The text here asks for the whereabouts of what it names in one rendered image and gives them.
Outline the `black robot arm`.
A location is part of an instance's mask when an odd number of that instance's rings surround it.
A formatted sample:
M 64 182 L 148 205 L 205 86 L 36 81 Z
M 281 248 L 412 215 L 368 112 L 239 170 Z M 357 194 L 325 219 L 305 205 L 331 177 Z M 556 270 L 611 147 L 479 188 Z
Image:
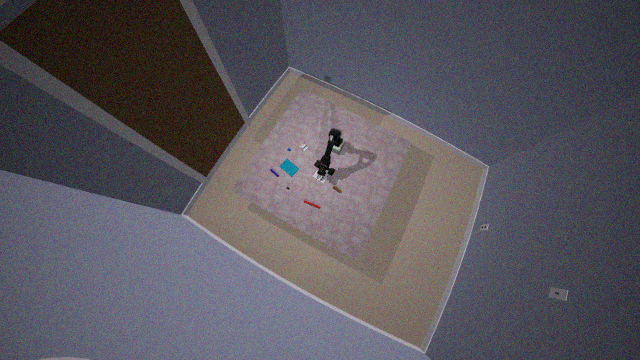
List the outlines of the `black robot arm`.
M 332 140 L 330 140 L 330 134 L 333 135 Z M 320 163 L 319 163 L 320 167 L 319 167 L 319 170 L 317 172 L 319 175 L 324 176 L 326 174 L 326 172 L 325 172 L 326 168 L 328 168 L 330 163 L 331 163 L 330 154 L 331 154 L 333 146 L 335 145 L 335 146 L 338 147 L 343 142 L 343 138 L 340 137 L 341 135 L 342 135 L 341 131 L 336 130 L 334 128 L 333 128 L 333 130 L 331 129 L 331 131 L 329 133 L 329 140 L 328 140 L 328 143 L 327 143 L 328 145 L 327 145 L 327 148 L 326 148 L 326 152 L 325 152 L 324 156 L 321 158 Z

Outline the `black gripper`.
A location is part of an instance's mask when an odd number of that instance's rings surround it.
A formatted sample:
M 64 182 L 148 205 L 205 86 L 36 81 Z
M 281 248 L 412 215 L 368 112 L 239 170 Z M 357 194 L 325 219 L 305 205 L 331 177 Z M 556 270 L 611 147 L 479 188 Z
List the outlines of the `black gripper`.
M 319 160 L 317 160 L 317 161 L 316 161 L 316 163 L 314 164 L 314 166 L 316 166 L 317 168 L 319 168 L 319 167 L 320 167 L 319 163 L 320 163 L 320 161 L 319 161 Z M 328 170 L 328 173 L 327 173 L 327 174 L 329 174 L 329 175 L 331 175 L 331 176 L 332 176 L 332 175 L 334 174 L 334 172 L 335 172 L 335 169 L 333 169 L 333 168 L 326 168 L 326 170 Z

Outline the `cyan flat plate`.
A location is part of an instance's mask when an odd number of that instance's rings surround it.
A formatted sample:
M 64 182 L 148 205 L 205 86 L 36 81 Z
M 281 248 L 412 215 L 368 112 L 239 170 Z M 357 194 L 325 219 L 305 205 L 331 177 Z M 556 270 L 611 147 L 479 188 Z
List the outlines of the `cyan flat plate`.
M 291 177 L 299 170 L 299 168 L 291 163 L 288 159 L 286 159 L 279 167 Z

